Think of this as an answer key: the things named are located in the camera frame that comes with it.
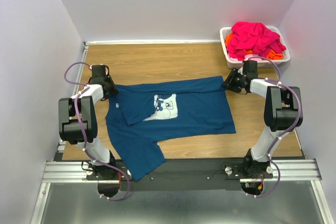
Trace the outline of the blue t-shirt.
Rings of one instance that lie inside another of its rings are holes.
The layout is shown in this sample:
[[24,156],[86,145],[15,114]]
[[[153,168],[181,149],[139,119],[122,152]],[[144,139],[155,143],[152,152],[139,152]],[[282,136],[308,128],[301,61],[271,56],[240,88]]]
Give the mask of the blue t-shirt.
[[117,86],[109,98],[108,136],[135,181],[165,162],[159,141],[236,132],[222,83],[215,76]]

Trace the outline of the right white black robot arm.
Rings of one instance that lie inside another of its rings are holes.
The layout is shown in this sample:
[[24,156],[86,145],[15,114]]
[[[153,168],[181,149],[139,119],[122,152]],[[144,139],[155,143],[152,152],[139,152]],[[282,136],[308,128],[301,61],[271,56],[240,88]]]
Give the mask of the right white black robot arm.
[[285,86],[280,80],[260,78],[254,60],[245,60],[240,69],[232,69],[222,87],[235,93],[245,90],[265,98],[264,130],[238,170],[244,177],[256,177],[267,171],[282,139],[302,124],[300,89]]

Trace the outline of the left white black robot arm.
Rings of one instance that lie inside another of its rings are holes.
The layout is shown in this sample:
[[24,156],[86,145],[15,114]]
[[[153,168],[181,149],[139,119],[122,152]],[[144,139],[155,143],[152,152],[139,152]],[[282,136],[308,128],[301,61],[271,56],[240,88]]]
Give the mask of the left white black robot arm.
[[[67,73],[75,65],[85,65],[91,71],[87,83],[74,82]],[[109,67],[103,64],[89,65],[75,62],[64,73],[66,82],[83,86],[81,91],[58,101],[58,126],[61,140],[80,148],[90,159],[87,173],[104,180],[113,180],[120,176],[116,170],[116,160],[98,138],[98,122],[95,104],[118,94]]]

